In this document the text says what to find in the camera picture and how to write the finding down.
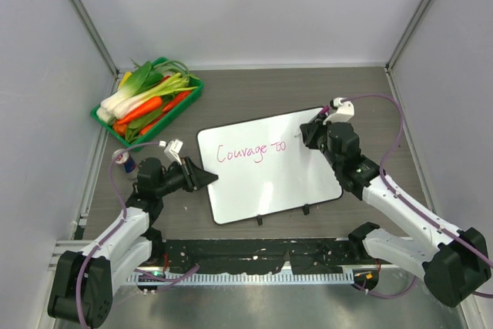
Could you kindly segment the white marker with pink cap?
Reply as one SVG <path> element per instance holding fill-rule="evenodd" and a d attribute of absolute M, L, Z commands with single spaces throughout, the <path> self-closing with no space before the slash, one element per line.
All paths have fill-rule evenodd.
<path fill-rule="evenodd" d="M 325 106 L 325 107 L 322 108 L 321 111 L 319 111 L 318 114 L 316 114 L 316 116 L 327 117 L 329 112 L 330 112 L 330 107 L 329 106 Z M 297 138 L 299 136 L 301 136 L 301 131 L 300 130 L 297 130 L 296 133 L 294 134 L 294 137 Z"/>

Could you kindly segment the white whiteboard with black frame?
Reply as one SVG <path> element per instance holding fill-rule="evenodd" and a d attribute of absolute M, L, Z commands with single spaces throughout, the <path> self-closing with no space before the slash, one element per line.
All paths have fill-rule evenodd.
<path fill-rule="evenodd" d="M 330 202 L 343 190 L 317 150 L 304 146 L 300 125 L 320 108 L 202 129 L 196 139 L 203 168 L 218 180 L 208 187 L 219 225 Z"/>

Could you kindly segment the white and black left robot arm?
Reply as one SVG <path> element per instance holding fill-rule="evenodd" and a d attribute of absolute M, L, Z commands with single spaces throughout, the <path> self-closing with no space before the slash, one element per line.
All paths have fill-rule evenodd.
<path fill-rule="evenodd" d="M 164 167 L 159 159 L 139 164 L 133 190 L 116 220 L 79 251 L 58 259 L 47 314 L 99 328 L 109 315 L 117 290 L 141 264 L 158 265 L 164 256 L 162 234 L 153 228 L 163 198 L 177 190 L 194 192 L 218 180 L 189 157 Z"/>

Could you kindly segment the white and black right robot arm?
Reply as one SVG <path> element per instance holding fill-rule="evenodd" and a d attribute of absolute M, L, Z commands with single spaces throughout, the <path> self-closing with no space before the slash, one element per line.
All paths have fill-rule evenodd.
<path fill-rule="evenodd" d="M 492 262 L 484 236 L 432 213 L 410 197 L 374 161 L 362 154 L 360 138 L 350 123 L 324 124 L 319 117 L 300 125 L 303 144 L 319 151 L 343 190 L 381 211 L 407 238 L 396 237 L 366 222 L 349 236 L 347 252 L 356 263 L 383 260 L 424 282 L 448 307 L 476 294 L 491 279 Z"/>

